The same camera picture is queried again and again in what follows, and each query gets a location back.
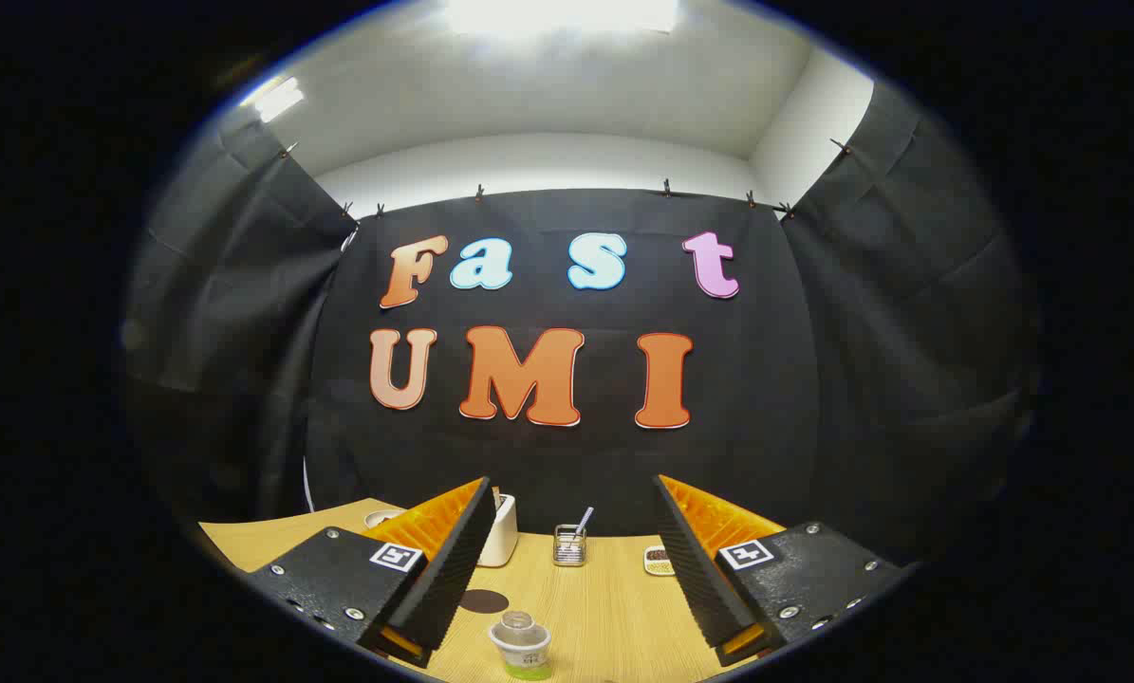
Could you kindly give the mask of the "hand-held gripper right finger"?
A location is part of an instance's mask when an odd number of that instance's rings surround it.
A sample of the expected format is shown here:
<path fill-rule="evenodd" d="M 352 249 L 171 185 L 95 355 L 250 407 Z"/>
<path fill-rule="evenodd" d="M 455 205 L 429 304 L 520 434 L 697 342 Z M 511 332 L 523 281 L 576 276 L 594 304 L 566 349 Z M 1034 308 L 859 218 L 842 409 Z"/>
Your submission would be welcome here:
<path fill-rule="evenodd" d="M 786 528 L 675 477 L 653 488 L 658 536 L 719 665 L 831 630 L 909 577 L 827 523 Z"/>

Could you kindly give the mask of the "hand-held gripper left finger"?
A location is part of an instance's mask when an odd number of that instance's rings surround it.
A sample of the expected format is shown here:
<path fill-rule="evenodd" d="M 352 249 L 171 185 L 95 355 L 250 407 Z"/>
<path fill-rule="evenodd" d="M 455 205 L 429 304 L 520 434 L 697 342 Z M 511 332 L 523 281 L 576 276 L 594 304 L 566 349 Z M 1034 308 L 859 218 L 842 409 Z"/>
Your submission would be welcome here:
<path fill-rule="evenodd" d="M 321 528 L 246 577 L 332 636 L 423 669 L 451 626 L 494 515 L 492 481 L 479 477 L 363 533 Z"/>

